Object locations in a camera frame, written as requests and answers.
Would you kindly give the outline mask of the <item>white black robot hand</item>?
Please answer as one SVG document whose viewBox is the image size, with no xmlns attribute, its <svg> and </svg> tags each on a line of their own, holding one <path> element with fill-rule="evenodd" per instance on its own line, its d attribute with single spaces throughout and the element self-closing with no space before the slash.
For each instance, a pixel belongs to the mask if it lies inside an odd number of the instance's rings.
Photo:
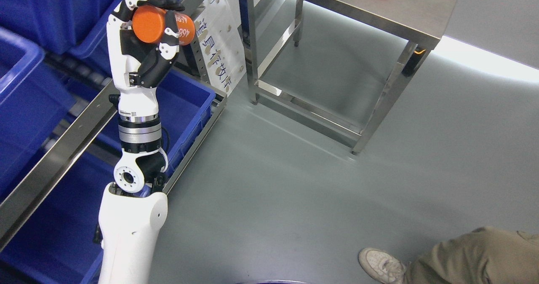
<svg viewBox="0 0 539 284">
<path fill-rule="evenodd" d="M 165 31 L 158 43 L 144 43 L 132 29 L 135 10 L 144 5 L 165 10 Z M 114 101 L 122 121 L 157 121 L 156 90 L 179 57 L 181 45 L 173 11 L 183 13 L 179 0 L 121 0 L 106 23 L 110 71 L 119 98 Z"/>
</svg>

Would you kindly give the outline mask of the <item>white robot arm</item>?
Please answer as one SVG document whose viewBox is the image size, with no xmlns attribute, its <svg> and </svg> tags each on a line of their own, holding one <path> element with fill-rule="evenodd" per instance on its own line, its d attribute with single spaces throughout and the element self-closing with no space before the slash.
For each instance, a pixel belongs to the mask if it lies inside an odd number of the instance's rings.
<svg viewBox="0 0 539 284">
<path fill-rule="evenodd" d="M 162 191 L 168 167 L 160 117 L 119 119 L 122 155 L 103 192 L 99 228 L 104 251 L 100 284 L 146 284 L 168 213 Z"/>
</svg>

